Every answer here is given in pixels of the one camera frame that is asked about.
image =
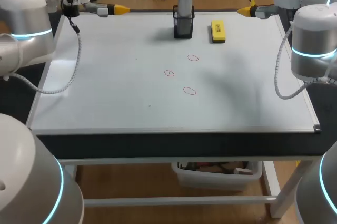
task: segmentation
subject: wooden floor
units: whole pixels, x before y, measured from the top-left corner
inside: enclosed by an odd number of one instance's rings
[[[255,0],[258,5],[273,0]],[[131,9],[171,9],[177,0],[100,0],[102,3],[122,4]],[[193,0],[196,9],[238,9],[249,6],[248,0]],[[274,162],[280,186],[295,169],[295,162]],[[103,165],[80,167],[77,182],[83,196],[109,197],[165,197],[165,196],[221,196],[223,191],[181,188],[169,164]],[[263,193],[259,182],[252,183],[244,195]],[[187,206],[187,207],[118,207],[85,209],[84,224],[213,224],[213,223],[276,223],[270,220],[266,206]],[[279,221],[297,224],[294,209],[290,208]]]

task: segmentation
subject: black base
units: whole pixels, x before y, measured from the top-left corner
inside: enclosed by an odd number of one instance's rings
[[[212,39],[212,42],[213,42],[213,43],[225,43],[226,40],[223,40],[223,41],[216,41],[216,40]]]

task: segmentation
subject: wire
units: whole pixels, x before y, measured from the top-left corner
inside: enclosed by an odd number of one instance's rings
[[[282,40],[279,52],[277,54],[277,59],[276,59],[275,75],[274,75],[274,85],[275,85],[275,91],[276,91],[277,95],[279,96],[279,98],[284,99],[284,100],[292,99],[293,97],[295,97],[298,94],[300,94],[305,88],[307,88],[308,86],[310,86],[313,83],[330,83],[330,84],[337,85],[337,80],[335,80],[335,79],[332,79],[332,78],[329,78],[329,77],[316,77],[316,78],[313,78],[310,81],[304,83],[297,91],[295,91],[293,94],[291,94],[289,96],[283,96],[280,93],[280,91],[279,91],[279,85],[278,85],[278,82],[277,82],[277,78],[278,78],[278,73],[279,73],[281,54],[282,54],[282,49],[284,47],[284,43],[288,39],[288,36],[289,36],[289,34],[291,33],[292,30],[293,30],[293,27],[290,26],[289,29],[288,29],[288,31],[286,32],[283,40]]]
[[[63,88],[55,90],[55,91],[45,91],[45,90],[42,90],[42,89],[36,87],[33,83],[31,83],[30,80],[28,80],[27,78],[23,77],[22,75],[19,75],[19,74],[16,74],[16,73],[11,73],[9,76],[12,76],[12,77],[20,79],[21,81],[23,81],[24,83],[26,83],[31,89],[33,89],[36,92],[42,93],[42,94],[56,94],[56,93],[60,93],[60,92],[65,91],[73,83],[73,81],[74,81],[74,79],[76,77],[78,65],[80,64],[80,60],[81,60],[82,41],[81,41],[81,36],[80,36],[79,33],[77,33],[77,40],[78,40],[78,52],[77,52],[77,59],[76,59],[75,69],[74,69],[73,75],[70,78],[69,82]]]

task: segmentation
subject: storage bin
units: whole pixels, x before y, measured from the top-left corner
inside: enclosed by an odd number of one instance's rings
[[[172,163],[173,171],[178,175],[179,184],[186,187],[243,191],[246,186],[258,180],[262,175],[262,162],[248,162],[247,169],[252,175],[220,174],[180,169],[180,163]]]

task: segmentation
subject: metal table leg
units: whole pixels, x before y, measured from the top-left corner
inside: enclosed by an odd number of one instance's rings
[[[313,161],[301,161],[297,166],[277,196],[276,201],[270,205],[270,214],[272,218],[281,218],[294,202],[297,184],[312,163]]]

